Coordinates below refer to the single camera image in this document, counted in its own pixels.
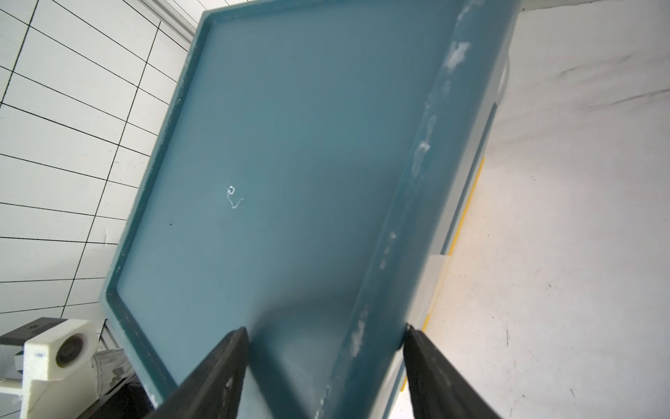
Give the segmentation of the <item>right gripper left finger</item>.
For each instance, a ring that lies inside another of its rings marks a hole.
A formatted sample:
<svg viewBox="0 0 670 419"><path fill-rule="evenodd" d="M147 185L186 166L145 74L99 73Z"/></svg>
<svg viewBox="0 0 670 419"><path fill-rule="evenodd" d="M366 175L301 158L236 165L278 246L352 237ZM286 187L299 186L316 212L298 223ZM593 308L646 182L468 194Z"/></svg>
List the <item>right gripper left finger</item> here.
<svg viewBox="0 0 670 419"><path fill-rule="evenodd" d="M235 418L249 361L246 328L228 333L150 418Z"/></svg>

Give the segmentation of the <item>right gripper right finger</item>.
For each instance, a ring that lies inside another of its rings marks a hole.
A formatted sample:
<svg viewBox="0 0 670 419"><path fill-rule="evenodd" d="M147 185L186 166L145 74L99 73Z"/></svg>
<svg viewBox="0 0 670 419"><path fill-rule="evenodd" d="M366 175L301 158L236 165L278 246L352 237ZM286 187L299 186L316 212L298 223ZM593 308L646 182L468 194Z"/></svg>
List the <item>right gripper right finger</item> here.
<svg viewBox="0 0 670 419"><path fill-rule="evenodd" d="M403 337L403 357L414 417L500 418L429 337L412 326Z"/></svg>

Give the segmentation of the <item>teal drawer cabinet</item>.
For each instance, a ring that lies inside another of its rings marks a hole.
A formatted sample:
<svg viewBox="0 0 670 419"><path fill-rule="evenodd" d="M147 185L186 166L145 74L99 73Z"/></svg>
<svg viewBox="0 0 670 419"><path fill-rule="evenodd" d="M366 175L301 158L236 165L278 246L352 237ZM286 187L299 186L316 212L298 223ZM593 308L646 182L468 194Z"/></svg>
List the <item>teal drawer cabinet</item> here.
<svg viewBox="0 0 670 419"><path fill-rule="evenodd" d="M246 328L235 418L389 415L519 11L255 1L202 15L100 297L154 410Z"/></svg>

